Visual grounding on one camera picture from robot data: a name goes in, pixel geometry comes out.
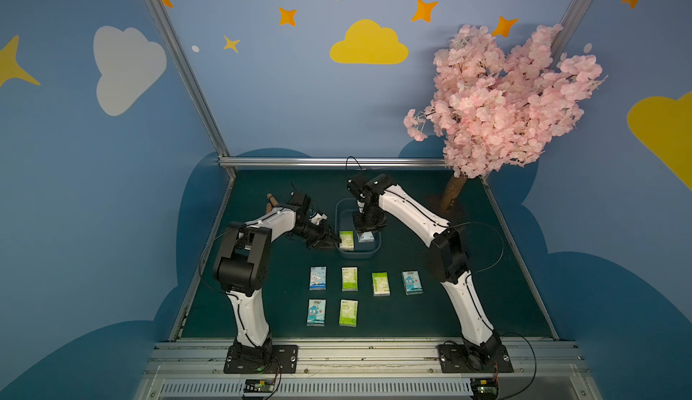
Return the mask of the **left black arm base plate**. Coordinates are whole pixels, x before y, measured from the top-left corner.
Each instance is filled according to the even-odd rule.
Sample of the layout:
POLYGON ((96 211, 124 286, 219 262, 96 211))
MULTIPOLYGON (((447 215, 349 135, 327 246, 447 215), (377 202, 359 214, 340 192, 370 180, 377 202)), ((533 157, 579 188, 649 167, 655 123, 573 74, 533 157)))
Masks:
POLYGON ((270 344, 267 347, 254 348, 235 343, 227 352, 223 373, 295 374, 298 352, 299 347, 293 344, 270 344))

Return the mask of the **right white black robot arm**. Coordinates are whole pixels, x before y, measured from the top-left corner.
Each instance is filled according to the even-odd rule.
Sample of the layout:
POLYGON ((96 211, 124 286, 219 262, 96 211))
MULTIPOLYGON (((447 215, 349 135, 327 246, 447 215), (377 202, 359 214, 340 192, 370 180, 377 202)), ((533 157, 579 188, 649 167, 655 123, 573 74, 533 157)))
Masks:
POLYGON ((426 268, 450 297, 473 369, 502 356, 503 344, 480 302, 459 227, 418 203, 387 175, 368 179, 359 173, 348 179, 347 189, 358 204, 352 215, 358 232, 384 229, 392 214, 428 248, 426 268))

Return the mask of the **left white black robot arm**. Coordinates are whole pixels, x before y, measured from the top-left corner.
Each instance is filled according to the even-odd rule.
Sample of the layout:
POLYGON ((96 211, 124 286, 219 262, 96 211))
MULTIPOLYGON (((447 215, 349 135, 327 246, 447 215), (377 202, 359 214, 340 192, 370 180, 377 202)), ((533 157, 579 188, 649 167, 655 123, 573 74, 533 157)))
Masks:
POLYGON ((284 234, 303 239, 308 249, 331 249, 340 243, 327 216, 313 210, 311 198, 303 193, 292 194, 288 202, 255 220, 230 223, 220 235, 212 274, 232 305, 237 327, 223 366, 225 374, 296 371, 291 360, 297 358, 297 347, 274 348, 262 300, 271 245, 284 234))

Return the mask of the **blue cartoon tissue pack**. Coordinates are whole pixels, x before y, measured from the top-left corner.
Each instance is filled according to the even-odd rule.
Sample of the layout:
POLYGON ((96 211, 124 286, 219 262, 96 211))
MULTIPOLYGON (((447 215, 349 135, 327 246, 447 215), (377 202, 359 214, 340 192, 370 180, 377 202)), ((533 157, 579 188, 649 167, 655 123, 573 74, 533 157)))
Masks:
POLYGON ((417 270, 407 270, 402 272, 402 280, 406 295, 421 295, 423 287, 417 270))
POLYGON ((327 268, 325 266, 316 266, 310 268, 309 290, 321 291, 326 290, 326 275, 327 268))

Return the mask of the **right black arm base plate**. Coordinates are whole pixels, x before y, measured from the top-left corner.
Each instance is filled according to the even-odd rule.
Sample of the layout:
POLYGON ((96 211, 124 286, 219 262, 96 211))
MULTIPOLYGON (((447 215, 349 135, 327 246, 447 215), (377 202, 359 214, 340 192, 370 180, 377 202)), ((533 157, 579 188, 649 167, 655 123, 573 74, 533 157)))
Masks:
POLYGON ((441 370, 445 374, 514 372, 504 345, 500 345, 490 355, 483 356, 476 348, 445 342, 437 346, 437 353, 441 370))

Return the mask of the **blue plastic storage box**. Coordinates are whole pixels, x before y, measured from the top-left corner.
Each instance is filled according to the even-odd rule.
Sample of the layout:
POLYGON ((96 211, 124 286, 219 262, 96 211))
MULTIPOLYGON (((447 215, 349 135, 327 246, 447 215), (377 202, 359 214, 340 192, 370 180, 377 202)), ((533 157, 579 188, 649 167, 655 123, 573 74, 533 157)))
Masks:
POLYGON ((337 234, 340 236, 340 231, 354 232, 355 249, 352 252, 345 252, 344 250, 340 250, 339 247, 337 248, 345 259, 370 259, 381 247, 380 232, 373 232, 375 236, 375 241, 373 241, 373 243, 360 243, 358 241, 358 234, 362 234, 362 232, 356 231, 352 219, 353 212, 358 209, 357 201, 354 198, 342 199, 336 205, 335 228, 337 234))

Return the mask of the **green white tissue pack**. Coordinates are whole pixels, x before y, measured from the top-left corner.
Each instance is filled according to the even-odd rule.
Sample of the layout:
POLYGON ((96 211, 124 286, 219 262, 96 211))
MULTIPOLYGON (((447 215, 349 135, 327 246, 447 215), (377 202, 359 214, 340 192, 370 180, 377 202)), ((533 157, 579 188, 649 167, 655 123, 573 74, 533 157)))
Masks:
POLYGON ((342 292, 356 292, 359 288, 358 268, 342 268, 342 292))

